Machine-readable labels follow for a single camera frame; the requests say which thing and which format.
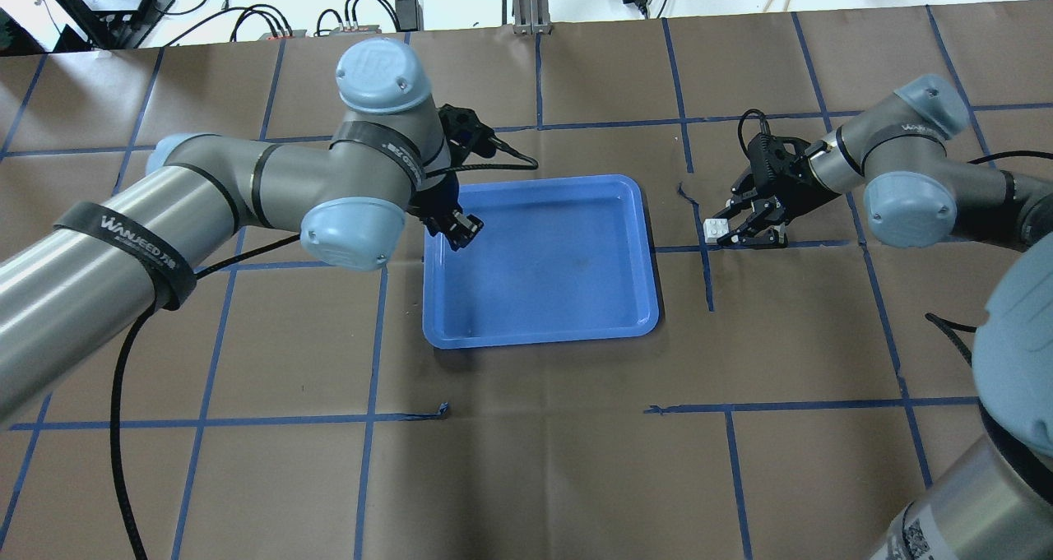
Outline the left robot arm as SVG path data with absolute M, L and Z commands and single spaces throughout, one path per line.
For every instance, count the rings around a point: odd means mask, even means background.
M 466 248 L 484 223 L 459 203 L 452 113 L 416 51 L 357 40 L 334 74 L 346 113 L 327 148 L 173 134 L 142 180 L 79 201 L 3 262 L 3 428 L 143 313 L 180 309 L 196 267 L 244 227 L 287 231 L 350 271 L 388 264 L 409 218 Z

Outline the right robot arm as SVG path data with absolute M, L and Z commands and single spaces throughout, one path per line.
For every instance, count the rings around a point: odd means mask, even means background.
M 865 189 L 865 220 L 891 248 L 963 238 L 1020 252 L 963 345 L 930 321 L 970 365 L 984 435 L 890 522 L 871 559 L 1049 559 L 1052 551 L 1051 183 L 959 162 L 945 144 L 967 106 L 943 77 L 925 74 L 816 141 L 759 132 L 742 141 L 749 166 L 726 208 L 703 222 L 722 248 L 784 248 L 794 219 Z

